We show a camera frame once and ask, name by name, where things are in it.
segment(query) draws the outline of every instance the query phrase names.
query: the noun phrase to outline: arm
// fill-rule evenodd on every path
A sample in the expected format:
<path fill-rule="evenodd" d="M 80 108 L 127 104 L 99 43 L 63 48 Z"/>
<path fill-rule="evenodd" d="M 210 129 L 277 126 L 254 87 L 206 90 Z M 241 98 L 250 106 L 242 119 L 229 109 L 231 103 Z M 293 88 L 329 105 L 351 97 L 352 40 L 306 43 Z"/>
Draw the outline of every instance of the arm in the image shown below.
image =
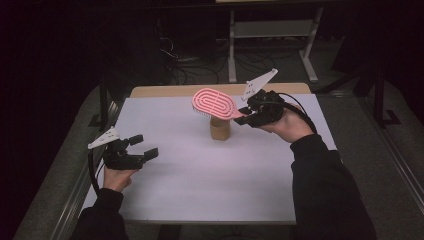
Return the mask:
<path fill-rule="evenodd" d="M 128 239 L 125 223 L 119 214 L 124 195 L 122 190 L 131 184 L 136 170 L 112 170 L 105 167 L 103 188 L 96 202 L 81 212 L 70 240 Z"/>
<path fill-rule="evenodd" d="M 292 143 L 293 200 L 299 239 L 377 239 L 358 187 L 337 151 L 294 112 L 261 129 Z"/>

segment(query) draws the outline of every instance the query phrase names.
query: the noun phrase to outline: hand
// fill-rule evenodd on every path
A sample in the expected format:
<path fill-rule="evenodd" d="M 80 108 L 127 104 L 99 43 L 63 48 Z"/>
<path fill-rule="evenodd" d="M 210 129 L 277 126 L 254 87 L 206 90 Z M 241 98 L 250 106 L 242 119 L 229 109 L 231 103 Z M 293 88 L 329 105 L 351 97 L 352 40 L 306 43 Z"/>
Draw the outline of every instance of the hand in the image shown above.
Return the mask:
<path fill-rule="evenodd" d="M 103 188 L 122 192 L 131 184 L 131 175 L 136 172 L 138 170 L 113 170 L 105 166 Z"/>
<path fill-rule="evenodd" d="M 309 125 L 295 112 L 285 109 L 284 115 L 277 122 L 259 127 L 269 133 L 276 133 L 284 141 L 293 143 L 302 137 L 313 134 Z"/>

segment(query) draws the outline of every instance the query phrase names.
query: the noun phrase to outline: pink oval object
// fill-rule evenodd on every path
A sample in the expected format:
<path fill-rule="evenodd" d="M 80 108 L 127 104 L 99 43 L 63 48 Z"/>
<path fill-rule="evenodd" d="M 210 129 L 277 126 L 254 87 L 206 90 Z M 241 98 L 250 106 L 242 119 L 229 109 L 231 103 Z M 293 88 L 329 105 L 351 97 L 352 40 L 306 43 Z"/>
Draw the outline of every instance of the pink oval object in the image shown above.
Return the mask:
<path fill-rule="evenodd" d="M 244 116 L 238 111 L 231 96 L 212 88 L 203 88 L 194 94 L 192 105 L 198 112 L 222 120 L 232 120 Z"/>

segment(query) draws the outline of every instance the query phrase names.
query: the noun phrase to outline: metal stand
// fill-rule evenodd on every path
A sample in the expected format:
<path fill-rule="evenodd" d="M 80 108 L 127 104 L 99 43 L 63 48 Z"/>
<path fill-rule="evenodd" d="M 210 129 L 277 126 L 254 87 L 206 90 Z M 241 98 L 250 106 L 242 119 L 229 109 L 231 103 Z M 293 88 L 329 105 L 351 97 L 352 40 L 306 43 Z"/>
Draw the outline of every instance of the metal stand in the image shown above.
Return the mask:
<path fill-rule="evenodd" d="M 318 77 L 315 74 L 315 70 L 312 67 L 311 61 L 309 60 L 309 54 L 311 53 L 312 44 L 314 43 L 315 36 L 317 34 L 319 21 L 321 20 L 322 12 L 324 8 L 319 8 L 314 18 L 314 23 L 312 24 L 311 31 L 309 32 L 307 44 L 304 50 L 300 50 L 300 58 L 302 59 L 303 66 L 305 67 L 306 73 L 308 74 L 309 81 L 311 83 L 318 82 Z"/>
<path fill-rule="evenodd" d="M 264 22 L 235 22 L 234 11 L 230 16 L 230 53 L 228 58 L 229 83 L 236 83 L 236 67 L 234 60 L 234 38 L 249 37 L 288 37 L 307 36 L 307 44 L 299 51 L 303 66 L 312 83 L 318 81 L 309 54 L 315 40 L 319 22 L 324 8 L 318 8 L 313 20 L 264 21 Z"/>

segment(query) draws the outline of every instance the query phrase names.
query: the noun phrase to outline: table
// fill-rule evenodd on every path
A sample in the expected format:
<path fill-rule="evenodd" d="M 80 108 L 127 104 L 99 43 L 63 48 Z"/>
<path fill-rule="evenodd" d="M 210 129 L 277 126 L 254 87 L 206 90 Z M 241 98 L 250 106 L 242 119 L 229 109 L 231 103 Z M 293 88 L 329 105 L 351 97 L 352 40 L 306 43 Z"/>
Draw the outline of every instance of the table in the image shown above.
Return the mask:
<path fill-rule="evenodd" d="M 132 186 L 124 190 L 120 213 L 127 221 L 156 224 L 295 224 L 289 144 L 234 122 L 230 139 L 212 140 L 209 118 L 191 109 L 191 96 L 204 87 L 242 95 L 245 85 L 137 87 L 126 99 L 115 125 L 121 139 L 141 133 L 144 142 L 130 146 L 129 153 L 159 147 L 159 157 L 133 176 Z M 294 96 L 329 148 L 335 148 L 306 84 L 273 83 L 264 89 L 300 93 Z M 243 104 L 240 98 L 235 100 L 238 107 Z M 148 120 L 148 114 L 156 117 Z M 83 208 L 95 199 L 91 188 Z"/>

